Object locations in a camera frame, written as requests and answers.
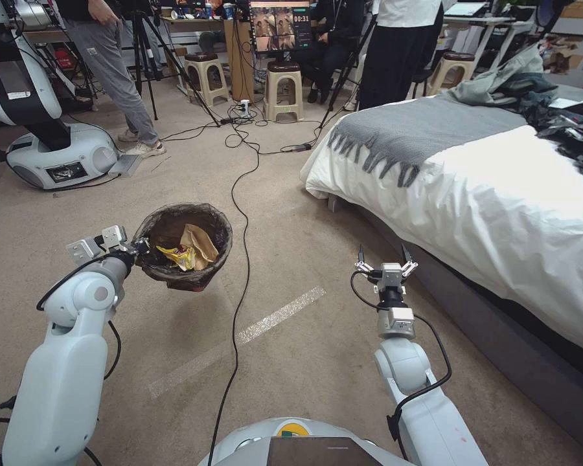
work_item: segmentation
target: floor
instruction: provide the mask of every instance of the floor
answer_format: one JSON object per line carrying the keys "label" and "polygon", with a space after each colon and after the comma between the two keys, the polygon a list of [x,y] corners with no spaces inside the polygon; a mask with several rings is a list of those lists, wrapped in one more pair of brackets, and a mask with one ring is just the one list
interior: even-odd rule
{"label": "floor", "polygon": [[[160,134],[208,122],[170,80],[155,83],[154,89]],[[224,113],[226,108],[220,104],[215,110]],[[305,122],[244,128],[262,151],[276,151],[312,139],[314,120],[321,120],[325,107],[305,103],[305,110]],[[124,129],[107,98],[97,113],[78,117],[111,133]],[[0,129],[0,146],[21,132]],[[232,223],[229,259],[202,293],[169,290],[138,269],[126,280],[126,297],[113,319],[123,352],[104,384],[89,444],[104,465],[195,464],[208,453],[233,366],[231,317],[246,277],[240,234],[244,219],[229,190],[257,162],[246,146],[225,147],[230,134],[229,126],[207,128],[196,139],[167,142],[168,153],[143,161],[132,178],[70,192],[33,190],[0,164],[0,401],[16,392],[27,358],[43,340],[46,321],[34,306],[73,268],[66,244],[115,223],[133,233],[150,212],[175,202],[208,202]],[[397,453],[385,422],[393,405],[372,359],[380,342],[376,315],[349,287],[360,243],[371,263],[392,260],[395,251],[355,209],[331,214],[324,201],[303,190],[298,174],[307,156],[262,156],[259,169],[236,189],[236,199],[250,217],[251,254],[250,287],[238,328],[306,293],[315,300],[240,348],[240,370],[219,438],[267,417],[302,416],[345,427]],[[369,286],[364,291],[369,298]],[[485,359],[417,281],[410,280],[407,291],[409,305],[441,335],[453,365],[444,390],[489,464],[583,465],[583,448]],[[108,328],[104,336],[112,359],[115,342]],[[418,342],[440,375],[439,349],[422,326]],[[207,364],[199,366],[199,356]],[[4,433],[0,425],[0,448]],[[78,464],[90,463],[83,457]]]}

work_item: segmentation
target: black trash bag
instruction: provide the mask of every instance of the black trash bag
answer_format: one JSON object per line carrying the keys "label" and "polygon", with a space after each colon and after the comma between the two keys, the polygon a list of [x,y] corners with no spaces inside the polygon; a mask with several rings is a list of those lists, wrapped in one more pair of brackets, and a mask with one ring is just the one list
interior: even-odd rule
{"label": "black trash bag", "polygon": [[[182,271],[171,267],[170,261],[156,246],[170,249],[179,247],[186,223],[206,231],[218,249],[218,258],[202,271]],[[233,243],[233,230],[225,214],[210,204],[169,204],[157,209],[141,223],[134,241],[149,238],[151,251],[136,258],[136,265],[154,280],[166,282],[168,288],[184,291],[202,291],[223,266]]]}

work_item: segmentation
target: yellow wrapper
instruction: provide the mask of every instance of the yellow wrapper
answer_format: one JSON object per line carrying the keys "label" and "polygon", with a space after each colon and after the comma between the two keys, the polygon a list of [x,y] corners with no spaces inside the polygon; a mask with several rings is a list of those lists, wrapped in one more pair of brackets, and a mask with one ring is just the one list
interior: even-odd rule
{"label": "yellow wrapper", "polygon": [[172,260],[174,263],[179,265],[179,268],[184,272],[187,270],[192,270],[194,268],[195,262],[194,248],[181,246],[173,249],[164,249],[163,247],[160,246],[156,247],[168,259]]}

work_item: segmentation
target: gray pants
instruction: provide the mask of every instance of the gray pants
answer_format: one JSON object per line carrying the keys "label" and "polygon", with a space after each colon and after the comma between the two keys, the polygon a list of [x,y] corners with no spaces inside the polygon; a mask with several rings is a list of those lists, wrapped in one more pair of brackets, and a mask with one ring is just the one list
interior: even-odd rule
{"label": "gray pants", "polygon": [[122,25],[104,26],[96,21],[67,20],[71,40],[138,139],[153,146],[159,139],[143,100],[136,91],[121,56]]}

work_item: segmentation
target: gray blanket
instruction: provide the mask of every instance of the gray blanket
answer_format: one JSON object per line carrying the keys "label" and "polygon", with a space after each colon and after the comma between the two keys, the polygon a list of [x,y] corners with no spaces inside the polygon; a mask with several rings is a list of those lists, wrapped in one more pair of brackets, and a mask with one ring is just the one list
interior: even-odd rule
{"label": "gray blanket", "polygon": [[400,164],[399,187],[408,187],[419,165],[434,154],[465,142],[525,125],[525,119],[495,107],[472,107],[445,97],[421,98],[353,113],[332,130],[328,147],[359,163],[361,148],[369,155],[363,170],[371,173],[385,161],[380,178]]}

